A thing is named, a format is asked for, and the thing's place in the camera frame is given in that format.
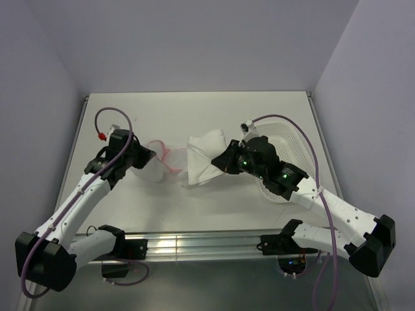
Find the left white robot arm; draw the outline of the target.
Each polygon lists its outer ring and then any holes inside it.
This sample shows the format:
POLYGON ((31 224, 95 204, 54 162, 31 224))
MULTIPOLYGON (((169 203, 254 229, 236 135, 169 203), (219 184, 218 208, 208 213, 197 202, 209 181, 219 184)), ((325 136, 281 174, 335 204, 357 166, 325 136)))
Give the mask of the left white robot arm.
POLYGON ((102 225, 86 238, 75 241, 74 237, 127 170, 142 169, 155 156, 155 151, 142 146, 130 131, 115 129, 111 133, 108 144, 86 165, 66 201, 35 232, 22 232, 17 237, 16 264, 27 297, 36 297, 27 290, 27 281, 61 292, 81 267, 95 259, 129 260, 122 229, 102 225))

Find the white bra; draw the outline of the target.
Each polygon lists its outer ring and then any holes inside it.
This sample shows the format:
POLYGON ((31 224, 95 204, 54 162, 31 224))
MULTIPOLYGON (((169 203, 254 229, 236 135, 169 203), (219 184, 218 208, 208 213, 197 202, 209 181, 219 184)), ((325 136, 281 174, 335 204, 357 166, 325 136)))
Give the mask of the white bra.
POLYGON ((211 164, 227 148, 224 132, 211 130, 203 136, 189 136, 187 140, 187 178, 190 186, 203 185, 223 175, 223 171, 211 164))

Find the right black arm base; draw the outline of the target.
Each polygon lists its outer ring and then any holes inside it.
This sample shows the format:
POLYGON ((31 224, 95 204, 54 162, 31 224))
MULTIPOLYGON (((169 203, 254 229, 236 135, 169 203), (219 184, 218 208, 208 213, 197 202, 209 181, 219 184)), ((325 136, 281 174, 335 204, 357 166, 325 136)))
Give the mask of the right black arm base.
POLYGON ((284 256, 278 259, 278 265, 282 272, 288 274, 299 274, 305 271, 306 251, 295 244, 291 239, 281 234, 261 235, 260 243, 256 249, 264 256, 284 256))

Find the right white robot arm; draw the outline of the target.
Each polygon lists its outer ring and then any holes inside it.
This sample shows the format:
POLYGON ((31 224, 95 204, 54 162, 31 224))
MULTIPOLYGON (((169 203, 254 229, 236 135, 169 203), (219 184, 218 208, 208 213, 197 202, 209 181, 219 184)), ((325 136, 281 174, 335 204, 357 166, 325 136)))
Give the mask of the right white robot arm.
POLYGON ((378 277, 396 245, 395 221, 366 213, 328 190, 297 166, 279 159, 267 137, 247 143, 232 140, 212 165, 227 174, 248 173, 272 194, 332 221, 334 230, 290 220, 277 235, 263 235, 258 249, 264 255, 325 251, 348 259, 359 272, 378 277))

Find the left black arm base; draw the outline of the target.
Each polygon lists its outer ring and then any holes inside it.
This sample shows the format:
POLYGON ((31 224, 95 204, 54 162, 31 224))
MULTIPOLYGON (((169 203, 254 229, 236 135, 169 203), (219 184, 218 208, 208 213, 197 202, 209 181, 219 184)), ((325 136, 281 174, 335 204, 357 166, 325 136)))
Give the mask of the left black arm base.
POLYGON ((145 280, 150 274, 150 268, 144 263, 147 255, 148 240, 126 240, 123 248, 116 254, 105 254, 97 258, 101 261, 101 275, 105 279, 118 282, 119 279, 140 276, 145 280))

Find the white mesh laundry bag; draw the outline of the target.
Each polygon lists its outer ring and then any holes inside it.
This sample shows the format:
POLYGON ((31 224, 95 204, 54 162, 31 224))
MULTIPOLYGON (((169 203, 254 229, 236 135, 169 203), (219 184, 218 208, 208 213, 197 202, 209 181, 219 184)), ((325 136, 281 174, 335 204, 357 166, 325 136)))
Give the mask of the white mesh laundry bag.
POLYGON ((172 149, 161 140, 150 141, 145 147, 154 151, 156 155, 144 168, 130 169, 136 177, 149 182, 161 182, 168 174, 177 176, 187 172, 186 148, 172 149))

